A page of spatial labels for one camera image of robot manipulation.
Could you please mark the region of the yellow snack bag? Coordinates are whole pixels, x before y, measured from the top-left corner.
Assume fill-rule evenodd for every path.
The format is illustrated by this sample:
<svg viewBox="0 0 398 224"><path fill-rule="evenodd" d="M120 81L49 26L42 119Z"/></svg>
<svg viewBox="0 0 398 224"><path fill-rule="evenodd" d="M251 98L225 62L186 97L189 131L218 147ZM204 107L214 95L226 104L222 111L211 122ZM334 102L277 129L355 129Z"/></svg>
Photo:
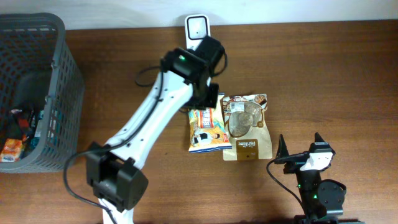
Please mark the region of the yellow snack bag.
<svg viewBox="0 0 398 224"><path fill-rule="evenodd" d="M224 93L219 93L216 108L190 110L189 153L205 153L231 149L232 145L225 131L221 100Z"/></svg>

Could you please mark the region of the beige cookie pouch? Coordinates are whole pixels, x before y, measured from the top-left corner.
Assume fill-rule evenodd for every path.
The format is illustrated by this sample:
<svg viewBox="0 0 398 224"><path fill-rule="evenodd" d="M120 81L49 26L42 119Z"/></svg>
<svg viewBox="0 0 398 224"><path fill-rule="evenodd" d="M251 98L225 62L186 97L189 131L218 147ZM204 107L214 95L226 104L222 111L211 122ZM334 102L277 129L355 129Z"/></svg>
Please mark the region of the beige cookie pouch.
<svg viewBox="0 0 398 224"><path fill-rule="evenodd" d="M267 95L225 96L221 100L224 128L232 145L224 161L272 158L272 141L266 124Z"/></svg>

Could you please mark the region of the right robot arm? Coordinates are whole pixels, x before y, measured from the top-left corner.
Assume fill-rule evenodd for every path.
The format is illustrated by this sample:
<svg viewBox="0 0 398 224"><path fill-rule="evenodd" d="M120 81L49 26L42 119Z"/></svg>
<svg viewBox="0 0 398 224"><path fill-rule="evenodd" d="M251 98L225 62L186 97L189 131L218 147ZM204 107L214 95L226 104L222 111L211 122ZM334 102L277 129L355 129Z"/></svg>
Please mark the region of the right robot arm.
<svg viewBox="0 0 398 224"><path fill-rule="evenodd" d="M321 173L331 166L335 151L319 133L309 150L289 154L283 135L275 157L276 164L283 164L284 174L294 174L303 208L302 215L296 215L293 222L343 223L338 217L343 214L346 186L336 180L322 179Z"/></svg>

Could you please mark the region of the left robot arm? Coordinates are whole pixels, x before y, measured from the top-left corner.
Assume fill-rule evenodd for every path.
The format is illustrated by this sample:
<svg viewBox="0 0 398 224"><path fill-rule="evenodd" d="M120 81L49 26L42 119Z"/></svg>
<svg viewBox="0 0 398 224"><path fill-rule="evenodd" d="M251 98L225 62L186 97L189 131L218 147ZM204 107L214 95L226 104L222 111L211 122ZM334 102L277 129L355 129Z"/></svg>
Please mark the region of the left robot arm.
<svg viewBox="0 0 398 224"><path fill-rule="evenodd" d="M194 50L167 52L151 91L131 119L105 145L91 144L86 178L99 200L104 223L132 223L134 207L149 183L141 170L174 114L180 108L216 106L218 85L210 80L224 55L222 44L209 36Z"/></svg>

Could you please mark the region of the dark red snack packet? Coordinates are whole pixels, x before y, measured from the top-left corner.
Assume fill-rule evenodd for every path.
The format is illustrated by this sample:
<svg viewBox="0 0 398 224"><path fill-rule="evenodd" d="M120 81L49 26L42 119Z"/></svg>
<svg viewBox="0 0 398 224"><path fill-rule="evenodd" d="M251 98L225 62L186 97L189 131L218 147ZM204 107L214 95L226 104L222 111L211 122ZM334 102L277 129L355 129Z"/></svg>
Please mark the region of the dark red snack packet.
<svg viewBox="0 0 398 224"><path fill-rule="evenodd" d="M12 137L22 139L34 134L35 111L34 109L13 109L11 115Z"/></svg>

